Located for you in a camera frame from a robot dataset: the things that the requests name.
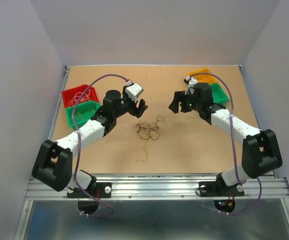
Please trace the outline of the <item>yellow plastic bin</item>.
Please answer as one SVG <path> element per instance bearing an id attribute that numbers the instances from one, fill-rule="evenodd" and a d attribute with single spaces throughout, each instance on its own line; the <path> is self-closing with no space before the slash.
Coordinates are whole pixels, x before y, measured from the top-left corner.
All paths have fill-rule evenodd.
<path id="1" fill-rule="evenodd" d="M 198 83 L 208 83 L 209 85 L 218 83 L 218 80 L 214 76 L 211 76 L 208 74 L 201 74 L 201 73 L 210 74 L 211 72 L 208 68 L 202 68 L 200 70 L 188 72 L 186 75 L 191 76 L 194 74 L 199 74 L 199 75 L 194 76 L 196 78 L 196 80 L 198 81 Z"/>

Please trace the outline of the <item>green plastic bin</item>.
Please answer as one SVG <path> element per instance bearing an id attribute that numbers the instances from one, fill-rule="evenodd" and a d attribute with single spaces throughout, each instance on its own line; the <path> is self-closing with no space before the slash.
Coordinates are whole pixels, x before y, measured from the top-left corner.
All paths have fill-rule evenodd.
<path id="1" fill-rule="evenodd" d="M 230 102 L 229 97 L 218 83 L 210 84 L 214 103 L 225 105 Z"/>
<path id="2" fill-rule="evenodd" d="M 77 105 L 74 112 L 74 119 L 77 126 L 82 127 L 92 116 L 95 115 L 96 111 L 100 108 L 101 104 L 95 101 L 87 101 Z M 75 124 L 72 119 L 72 113 L 74 106 L 65 108 L 66 118 L 68 126 L 76 130 Z"/>

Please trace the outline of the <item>red plastic bin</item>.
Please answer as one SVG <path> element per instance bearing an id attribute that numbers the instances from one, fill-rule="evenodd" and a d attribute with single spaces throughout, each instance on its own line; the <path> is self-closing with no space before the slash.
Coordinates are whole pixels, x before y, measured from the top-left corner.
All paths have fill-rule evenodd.
<path id="1" fill-rule="evenodd" d="M 77 102 L 79 104 L 93 101 L 99 102 L 96 90 L 94 87 L 90 87 L 86 93 L 83 94 L 85 89 L 88 88 L 87 84 L 82 84 L 73 88 L 69 88 L 61 92 L 62 102 L 64 108 L 73 107 Z"/>

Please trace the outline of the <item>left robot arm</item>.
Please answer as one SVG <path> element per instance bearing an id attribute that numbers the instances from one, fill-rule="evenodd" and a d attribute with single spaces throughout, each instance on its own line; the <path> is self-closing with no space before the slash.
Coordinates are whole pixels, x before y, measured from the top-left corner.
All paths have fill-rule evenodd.
<path id="1" fill-rule="evenodd" d="M 125 86 L 122 92 L 107 91 L 100 108 L 82 127 L 41 144 L 31 175 L 57 192 L 78 188 L 84 197 L 91 197 L 96 191 L 96 179 L 85 171 L 74 173 L 73 158 L 80 157 L 84 148 L 113 130 L 117 118 L 126 113 L 140 118 L 147 109 L 146 102 L 139 99 L 143 91 L 137 83 Z"/>

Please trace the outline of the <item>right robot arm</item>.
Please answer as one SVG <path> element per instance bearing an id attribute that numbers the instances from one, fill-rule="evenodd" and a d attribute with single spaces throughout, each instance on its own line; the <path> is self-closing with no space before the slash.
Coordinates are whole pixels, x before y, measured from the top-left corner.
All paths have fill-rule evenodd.
<path id="1" fill-rule="evenodd" d="M 215 103 L 207 83 L 189 84 L 186 90 L 176 91 L 168 107 L 173 113 L 198 112 L 201 119 L 217 127 L 242 146 L 241 163 L 219 173 L 214 181 L 200 182 L 202 197 L 226 197 L 231 193 L 243 196 L 242 183 L 255 179 L 283 165 L 276 134 L 260 130 L 235 117 L 222 104 Z"/>

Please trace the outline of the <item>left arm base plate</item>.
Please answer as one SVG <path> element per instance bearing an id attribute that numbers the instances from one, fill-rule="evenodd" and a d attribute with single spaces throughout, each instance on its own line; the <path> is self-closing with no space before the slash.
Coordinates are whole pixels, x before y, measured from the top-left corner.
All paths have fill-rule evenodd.
<path id="1" fill-rule="evenodd" d="M 92 182 L 85 189 L 85 191 L 97 199 L 109 199 L 112 196 L 112 183 L 111 182 Z M 82 192 L 78 187 L 69 188 L 66 194 L 69 199 L 82 199 L 88 196 Z"/>

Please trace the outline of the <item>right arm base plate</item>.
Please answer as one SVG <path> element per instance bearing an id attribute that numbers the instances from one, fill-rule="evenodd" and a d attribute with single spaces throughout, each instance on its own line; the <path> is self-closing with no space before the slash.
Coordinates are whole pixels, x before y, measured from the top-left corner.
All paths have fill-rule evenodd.
<path id="1" fill-rule="evenodd" d="M 219 185 L 215 181 L 201 181 L 198 183 L 196 194 L 204 198 L 211 197 L 243 197 L 244 190 L 238 190 L 237 184 L 233 186 Z"/>

